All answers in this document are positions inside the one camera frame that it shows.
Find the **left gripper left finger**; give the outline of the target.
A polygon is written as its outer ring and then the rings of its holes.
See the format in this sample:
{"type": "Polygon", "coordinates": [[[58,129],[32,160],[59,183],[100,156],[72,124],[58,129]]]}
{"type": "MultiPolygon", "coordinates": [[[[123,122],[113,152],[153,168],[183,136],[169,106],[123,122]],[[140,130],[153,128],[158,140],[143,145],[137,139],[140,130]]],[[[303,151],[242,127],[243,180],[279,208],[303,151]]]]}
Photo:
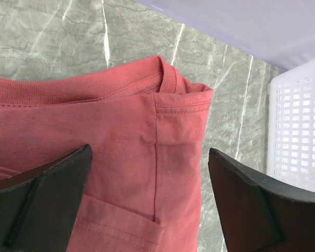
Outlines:
{"type": "Polygon", "coordinates": [[[91,163],[86,144],[0,180],[0,251],[66,251],[91,163]]]}

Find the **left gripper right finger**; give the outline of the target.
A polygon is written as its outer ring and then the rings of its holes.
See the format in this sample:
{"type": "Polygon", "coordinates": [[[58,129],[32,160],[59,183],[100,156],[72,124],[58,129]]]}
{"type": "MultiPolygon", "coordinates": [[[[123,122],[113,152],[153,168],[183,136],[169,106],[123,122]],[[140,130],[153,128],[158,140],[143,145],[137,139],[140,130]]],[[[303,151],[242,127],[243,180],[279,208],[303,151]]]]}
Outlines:
{"type": "Polygon", "coordinates": [[[315,193],[210,149],[208,169],[227,251],[315,251],[315,193]]]}

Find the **salmon pink t shirt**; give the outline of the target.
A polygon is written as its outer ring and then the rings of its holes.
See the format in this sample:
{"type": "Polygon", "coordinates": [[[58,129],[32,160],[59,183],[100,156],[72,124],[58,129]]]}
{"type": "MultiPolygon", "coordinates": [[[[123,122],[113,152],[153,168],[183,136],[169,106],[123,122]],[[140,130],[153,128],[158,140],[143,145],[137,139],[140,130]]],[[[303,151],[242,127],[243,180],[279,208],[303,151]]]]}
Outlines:
{"type": "Polygon", "coordinates": [[[0,78],[0,179],[88,144],[69,251],[196,251],[212,95],[160,56],[65,80],[0,78]]]}

